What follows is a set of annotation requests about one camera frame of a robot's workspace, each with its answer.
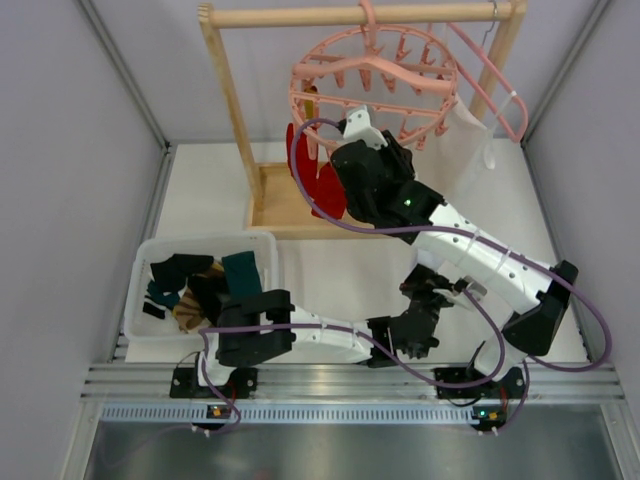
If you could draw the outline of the red sock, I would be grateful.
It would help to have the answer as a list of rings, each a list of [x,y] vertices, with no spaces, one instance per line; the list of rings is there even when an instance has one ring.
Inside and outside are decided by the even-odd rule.
[[[324,164],[317,176],[314,203],[327,215],[341,220],[346,211],[346,196],[336,171],[330,163]]]
[[[291,167],[291,148],[294,140],[296,129],[293,123],[289,123],[286,129],[286,151],[287,151],[287,165],[290,174],[293,174]],[[302,133],[295,148],[296,165],[299,178],[302,185],[309,196],[314,197],[317,190],[317,173],[318,173],[318,159],[316,153],[311,153],[309,150],[308,138],[305,133]]]

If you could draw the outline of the pink round clip hanger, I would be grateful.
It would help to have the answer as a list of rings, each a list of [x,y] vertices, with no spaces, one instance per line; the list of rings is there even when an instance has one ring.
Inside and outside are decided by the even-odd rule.
[[[299,127],[308,121],[305,99],[316,102],[316,117],[336,120],[366,105],[379,129],[391,131],[403,146],[422,150],[429,134],[448,130],[445,119],[458,89],[456,60],[432,31],[379,24],[369,1],[360,6],[366,24],[327,37],[292,67],[292,123]],[[318,93],[306,94],[309,85]]]

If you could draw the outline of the yellow sock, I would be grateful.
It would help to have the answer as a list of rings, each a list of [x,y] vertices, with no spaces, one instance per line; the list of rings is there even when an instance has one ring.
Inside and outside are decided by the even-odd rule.
[[[318,93],[318,89],[315,85],[309,85],[304,89],[304,92],[309,95],[315,95]],[[315,118],[318,113],[318,107],[313,99],[304,100],[305,119],[310,120]]]

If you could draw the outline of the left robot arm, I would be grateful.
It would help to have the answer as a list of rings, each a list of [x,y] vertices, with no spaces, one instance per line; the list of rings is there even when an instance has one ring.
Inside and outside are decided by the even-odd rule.
[[[451,307],[453,285],[418,265],[400,284],[409,300],[398,316],[346,322],[313,314],[291,302],[289,291],[272,290],[230,301],[204,332],[205,347],[191,367],[174,368],[170,397],[212,398],[217,392],[247,399],[257,389],[260,365],[290,353],[311,364],[395,365],[399,354],[422,359],[438,346],[440,311]]]

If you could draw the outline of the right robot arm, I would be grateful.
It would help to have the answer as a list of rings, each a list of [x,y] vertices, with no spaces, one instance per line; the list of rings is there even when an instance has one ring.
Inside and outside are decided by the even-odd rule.
[[[441,194],[419,182],[412,153],[392,135],[347,135],[330,156],[355,220],[438,256],[512,309],[499,336],[484,341],[476,373],[502,379],[528,355],[545,355],[568,308],[578,269],[563,260],[534,268],[463,217]]]

